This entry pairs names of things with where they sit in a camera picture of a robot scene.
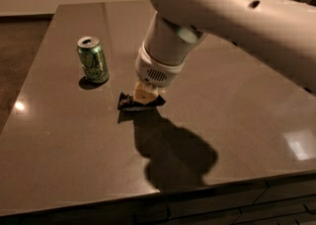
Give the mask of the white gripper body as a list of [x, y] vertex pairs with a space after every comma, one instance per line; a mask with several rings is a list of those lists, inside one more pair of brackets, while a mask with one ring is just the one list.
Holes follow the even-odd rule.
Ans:
[[135, 60], [135, 72], [138, 78], [158, 88], [168, 87], [182, 71], [184, 64], [171, 66], [153, 59], [144, 45], [138, 50]]

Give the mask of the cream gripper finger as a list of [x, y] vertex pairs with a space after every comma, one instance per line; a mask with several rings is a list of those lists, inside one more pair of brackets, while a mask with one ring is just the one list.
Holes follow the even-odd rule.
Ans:
[[137, 81], [134, 92], [133, 99], [137, 103], [147, 105], [155, 101], [159, 96], [158, 89], [151, 84], [143, 83], [142, 81]]

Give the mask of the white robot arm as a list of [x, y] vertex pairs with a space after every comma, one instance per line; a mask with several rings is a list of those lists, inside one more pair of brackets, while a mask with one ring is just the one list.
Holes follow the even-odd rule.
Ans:
[[147, 105], [182, 70], [206, 35], [241, 49], [316, 91], [316, 8], [291, 0], [150, 0], [154, 17], [139, 49], [133, 99]]

